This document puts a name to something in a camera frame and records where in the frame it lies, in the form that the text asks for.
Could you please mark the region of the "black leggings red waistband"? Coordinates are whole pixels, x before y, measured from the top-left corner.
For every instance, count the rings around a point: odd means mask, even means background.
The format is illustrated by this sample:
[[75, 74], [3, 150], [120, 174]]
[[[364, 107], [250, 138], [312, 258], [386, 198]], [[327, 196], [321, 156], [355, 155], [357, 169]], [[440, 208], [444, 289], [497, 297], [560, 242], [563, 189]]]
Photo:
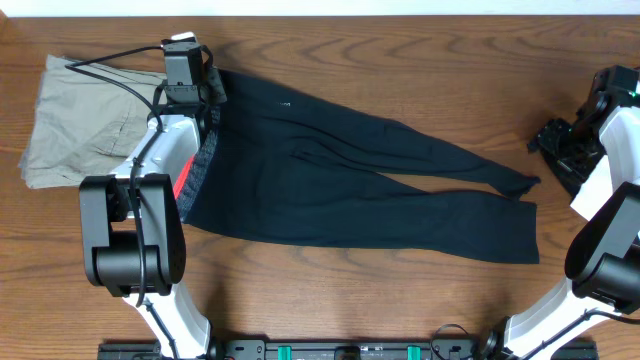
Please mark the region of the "black leggings red waistband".
[[535, 264], [536, 179], [410, 127], [240, 73], [178, 195], [184, 223], [276, 244]]

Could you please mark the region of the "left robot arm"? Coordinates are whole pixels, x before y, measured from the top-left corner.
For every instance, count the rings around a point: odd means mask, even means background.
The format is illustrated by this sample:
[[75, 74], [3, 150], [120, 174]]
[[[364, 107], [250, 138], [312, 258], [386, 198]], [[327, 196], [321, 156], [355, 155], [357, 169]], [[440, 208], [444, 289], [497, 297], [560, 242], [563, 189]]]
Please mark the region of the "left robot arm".
[[225, 350], [183, 277], [181, 198], [190, 162], [216, 139], [226, 94], [213, 65], [170, 65], [155, 89], [146, 133], [107, 175], [86, 177], [79, 200], [89, 282], [133, 307], [154, 345], [103, 345], [101, 359], [222, 359]]

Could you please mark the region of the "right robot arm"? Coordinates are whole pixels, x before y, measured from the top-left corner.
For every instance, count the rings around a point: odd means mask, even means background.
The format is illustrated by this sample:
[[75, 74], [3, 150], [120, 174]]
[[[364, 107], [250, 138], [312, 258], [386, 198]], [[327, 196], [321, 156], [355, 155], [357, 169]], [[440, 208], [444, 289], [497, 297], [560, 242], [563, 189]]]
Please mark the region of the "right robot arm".
[[576, 116], [549, 121], [529, 149], [595, 211], [569, 246], [564, 278], [492, 329], [476, 359], [596, 359], [582, 333], [606, 320], [639, 322], [639, 70], [598, 71]]

